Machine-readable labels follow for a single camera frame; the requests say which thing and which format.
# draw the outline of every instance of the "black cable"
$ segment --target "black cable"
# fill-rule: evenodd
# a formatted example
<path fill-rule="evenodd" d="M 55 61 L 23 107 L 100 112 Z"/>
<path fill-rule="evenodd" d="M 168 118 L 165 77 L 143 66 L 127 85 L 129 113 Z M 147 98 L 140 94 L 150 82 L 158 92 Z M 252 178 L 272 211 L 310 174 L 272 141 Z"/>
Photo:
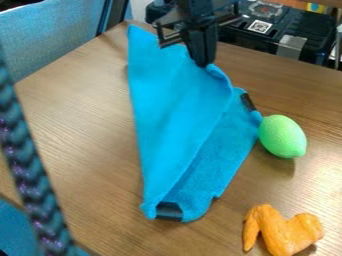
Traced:
<path fill-rule="evenodd" d="M 45 255 L 76 255 L 73 238 L 30 135 L 1 50 L 0 143 Z"/>

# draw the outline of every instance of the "blue chair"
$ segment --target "blue chair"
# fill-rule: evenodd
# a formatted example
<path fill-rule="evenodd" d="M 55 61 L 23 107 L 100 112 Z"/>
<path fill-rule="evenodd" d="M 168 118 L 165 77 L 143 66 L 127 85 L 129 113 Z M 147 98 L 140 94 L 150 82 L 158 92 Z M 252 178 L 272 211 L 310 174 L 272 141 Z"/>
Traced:
<path fill-rule="evenodd" d="M 112 2 L 45 0 L 0 12 L 0 41 L 12 78 L 21 80 L 103 32 Z"/>
<path fill-rule="evenodd" d="M 109 16 L 115 12 L 113 6 L 112 0 L 45 0 L 1 12 L 0 41 L 14 80 L 19 81 L 106 30 Z M 0 198 L 2 253 L 43 255 L 27 216 Z M 87 255 L 78 249 L 77 256 Z"/>

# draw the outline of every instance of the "sticker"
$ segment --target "sticker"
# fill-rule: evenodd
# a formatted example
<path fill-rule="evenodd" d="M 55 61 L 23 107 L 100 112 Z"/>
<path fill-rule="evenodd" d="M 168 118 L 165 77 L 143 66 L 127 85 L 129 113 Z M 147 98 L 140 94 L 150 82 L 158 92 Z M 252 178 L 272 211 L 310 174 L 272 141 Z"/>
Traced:
<path fill-rule="evenodd" d="M 250 31 L 254 31 L 257 33 L 261 33 L 261 34 L 266 34 L 267 31 L 273 26 L 272 23 L 268 23 L 265 21 L 261 21 L 261 20 L 255 20 L 252 25 L 250 25 L 247 29 Z"/>
<path fill-rule="evenodd" d="M 251 100 L 251 97 L 249 97 L 248 93 L 241 94 L 240 97 L 248 111 L 256 110 L 256 107 L 253 104 L 253 101 Z"/>

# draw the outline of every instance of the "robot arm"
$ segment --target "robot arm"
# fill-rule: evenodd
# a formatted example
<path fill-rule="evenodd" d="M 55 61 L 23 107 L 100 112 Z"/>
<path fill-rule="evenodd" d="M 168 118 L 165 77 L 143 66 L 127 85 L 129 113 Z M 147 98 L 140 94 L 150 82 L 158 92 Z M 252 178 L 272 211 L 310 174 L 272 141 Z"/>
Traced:
<path fill-rule="evenodd" d="M 200 67 L 215 60 L 218 26 L 240 19 L 238 0 L 175 0 L 176 7 L 157 20 L 161 48 L 184 42 L 190 57 Z M 173 26 L 176 32 L 164 35 L 163 28 Z"/>

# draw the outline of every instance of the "folded towel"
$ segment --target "folded towel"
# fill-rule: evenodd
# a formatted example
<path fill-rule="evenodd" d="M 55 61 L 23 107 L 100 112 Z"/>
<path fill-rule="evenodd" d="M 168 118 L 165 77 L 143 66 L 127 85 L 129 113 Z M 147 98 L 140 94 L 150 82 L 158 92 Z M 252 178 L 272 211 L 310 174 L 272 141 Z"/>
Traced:
<path fill-rule="evenodd" d="M 261 115 L 215 65 L 198 67 L 182 45 L 128 29 L 128 80 L 147 218 L 203 216 L 257 140 Z"/>

